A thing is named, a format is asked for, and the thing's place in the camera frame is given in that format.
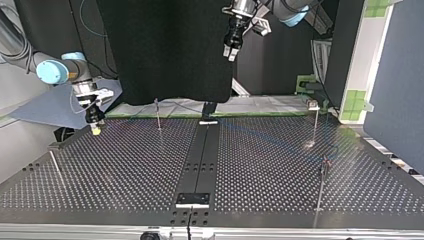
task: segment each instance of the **black cable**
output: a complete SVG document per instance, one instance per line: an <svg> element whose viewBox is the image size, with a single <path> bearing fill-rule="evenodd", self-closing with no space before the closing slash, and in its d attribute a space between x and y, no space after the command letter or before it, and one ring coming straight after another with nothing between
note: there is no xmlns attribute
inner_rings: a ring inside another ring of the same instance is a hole
<svg viewBox="0 0 424 240"><path fill-rule="evenodd" d="M191 232L190 232L191 211L192 209L190 209L190 215L188 216L188 222L187 222L187 239L188 240L191 240Z"/></svg>
<svg viewBox="0 0 424 240"><path fill-rule="evenodd" d="M274 0L268 0L268 2L266 2L266 3L264 4L264 6L265 6L265 7L267 7L271 1L272 1L272 2L274 2ZM247 27L249 27L249 24L253 21L253 19L256 17L256 15L258 15L259 7L260 7L260 6L262 6L262 5L259 3L259 1L256 1L255 3L256 3L256 6L255 6L255 12L253 13L252 18L250 18L250 19L249 19L249 21L247 21L247 25L246 25Z"/></svg>
<svg viewBox="0 0 424 240"><path fill-rule="evenodd" d="M114 74L118 75L118 72L117 72L117 71L115 71L115 70L113 70L113 69L112 69L112 67L110 67L110 65L109 65L108 55L107 55L107 41L108 41L108 38L107 38L107 37L104 37L104 38L103 38L103 45L104 45L104 51L105 51L105 61L106 61L106 66L107 66L107 68L109 69L109 71L111 71L112 73L114 73Z"/></svg>
<svg viewBox="0 0 424 240"><path fill-rule="evenodd" d="M312 24L312 41L315 39L315 24L316 24L318 12L319 12L319 7L317 8L317 11L315 12L314 22ZM311 44L311 50L312 50L312 59L314 60L315 66L317 66L317 68L318 68L318 61L315 57L315 45L313 43ZM322 89L324 90L324 93L325 93L328 101L333 106L334 110L336 111L337 117L339 117L340 112L336 109L336 105L334 105L333 101L330 98L330 95L328 95L327 89L325 88L325 85L324 85L324 83L321 79L321 75L319 74L319 72L317 73L317 75L318 75L318 82L321 84Z"/></svg>
<svg viewBox="0 0 424 240"><path fill-rule="evenodd" d="M283 4L283 6L285 8L287 8L290 12L292 13L307 13L309 11L311 11L312 9L314 9L316 6L321 5L322 2L324 2L324 0L320 0L318 1L316 4L314 4L313 6L309 6L308 10L297 10L296 8L292 8L288 3L287 0L280 0L281 4Z"/></svg>
<svg viewBox="0 0 424 240"><path fill-rule="evenodd" d="M106 78L112 78L112 79L117 79L117 77L116 76L112 76L112 75L110 75L109 73L107 73L107 72L105 72L105 71L103 71L99 66L97 66L96 64L94 64L93 62L91 62L90 60L88 60L87 59L87 63L88 64L90 64L91 66L93 66L95 69L97 69L99 72L100 72L100 74L101 74L101 76L102 77L106 77Z"/></svg>
<svg viewBox="0 0 424 240"><path fill-rule="evenodd" d="M83 14L82 14L82 13L83 13L82 9L83 9L83 7L84 7L84 3L85 3L85 0L82 0L82 2L81 2L81 4L80 4L80 10L79 10L81 24L84 26L84 28L85 28L87 31L91 32L92 34L94 34L94 35L96 35L96 36L99 36L99 37L103 37L103 38L107 37L107 35L105 35L105 34L101 34L101 33L98 33L98 32L96 32L96 31L91 30L91 28L89 28L89 27L87 26L87 24L85 24L84 17L83 17Z"/></svg>

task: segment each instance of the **green tape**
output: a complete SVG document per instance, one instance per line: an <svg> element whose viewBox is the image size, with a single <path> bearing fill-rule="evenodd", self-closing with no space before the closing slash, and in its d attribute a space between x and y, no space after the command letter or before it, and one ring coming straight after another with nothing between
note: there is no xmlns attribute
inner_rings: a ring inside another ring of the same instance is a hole
<svg viewBox="0 0 424 240"><path fill-rule="evenodd" d="M365 91L348 90L343 106L341 119L358 121L362 110L365 108Z"/></svg>
<svg viewBox="0 0 424 240"><path fill-rule="evenodd" d="M308 111L299 112L245 112L245 113L215 113L212 117L292 117L292 116L305 116L309 114ZM162 119L166 118L200 118L201 114L171 114L168 116L160 116ZM140 115L129 115L129 114L109 114L108 119L118 118L131 118L131 119L151 119L156 118L156 115L151 114L140 114Z"/></svg>
<svg viewBox="0 0 424 240"><path fill-rule="evenodd" d="M296 83L296 92L297 93L309 93L309 94L313 94L314 90L306 90L305 88L300 86L301 82L310 82L310 83L315 83L317 82L315 75L299 75L297 76L297 83Z"/></svg>
<svg viewBox="0 0 424 240"><path fill-rule="evenodd" d="M377 18L385 17L386 10L390 6L389 0L368 0L364 17Z"/></svg>

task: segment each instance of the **vertical pin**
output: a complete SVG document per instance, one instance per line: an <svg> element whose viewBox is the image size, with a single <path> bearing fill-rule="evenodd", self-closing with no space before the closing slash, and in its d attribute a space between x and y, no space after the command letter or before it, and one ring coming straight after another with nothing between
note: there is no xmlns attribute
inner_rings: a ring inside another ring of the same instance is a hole
<svg viewBox="0 0 424 240"><path fill-rule="evenodd" d="M156 104L156 119L158 122L158 129L162 130L162 127L160 125L160 117L159 117L159 101L157 98L155 98L155 104Z"/></svg>

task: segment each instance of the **metal rod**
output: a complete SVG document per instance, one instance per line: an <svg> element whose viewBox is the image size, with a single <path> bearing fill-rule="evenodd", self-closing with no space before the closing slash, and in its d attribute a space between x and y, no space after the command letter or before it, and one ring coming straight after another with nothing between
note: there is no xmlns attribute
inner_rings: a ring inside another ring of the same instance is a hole
<svg viewBox="0 0 424 240"><path fill-rule="evenodd" d="M157 119L157 122L158 122L158 129L162 130L161 125L160 125L160 117L159 117L159 101L158 101L157 98L155 99L155 104L156 104L156 119Z"/></svg>
<svg viewBox="0 0 424 240"><path fill-rule="evenodd" d="M23 48L22 36L14 24L0 9L0 43L7 50L6 54L19 54Z"/></svg>
<svg viewBox="0 0 424 240"><path fill-rule="evenodd" d="M315 143L315 136L317 132L317 126L318 126L318 116L319 116L319 110L317 110L317 113L315 115L315 124L314 124L314 137L312 139L312 142Z"/></svg>
<svg viewBox="0 0 424 240"><path fill-rule="evenodd" d="M54 156L53 151L49 151L49 153L50 153L50 156L52 157L52 160L53 160L54 166L56 167L56 170L60 173L61 170L59 168L59 165L57 164L56 157Z"/></svg>

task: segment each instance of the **white panel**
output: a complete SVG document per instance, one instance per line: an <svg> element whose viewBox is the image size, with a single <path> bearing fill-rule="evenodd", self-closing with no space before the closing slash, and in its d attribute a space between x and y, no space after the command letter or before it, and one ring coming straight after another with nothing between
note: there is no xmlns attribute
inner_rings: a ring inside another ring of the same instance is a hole
<svg viewBox="0 0 424 240"><path fill-rule="evenodd" d="M368 75L374 56L378 53L385 25L386 18L362 19L347 89L366 90Z"/></svg>
<svg viewBox="0 0 424 240"><path fill-rule="evenodd" d="M0 183L46 153L56 128L23 121L0 128Z"/></svg>

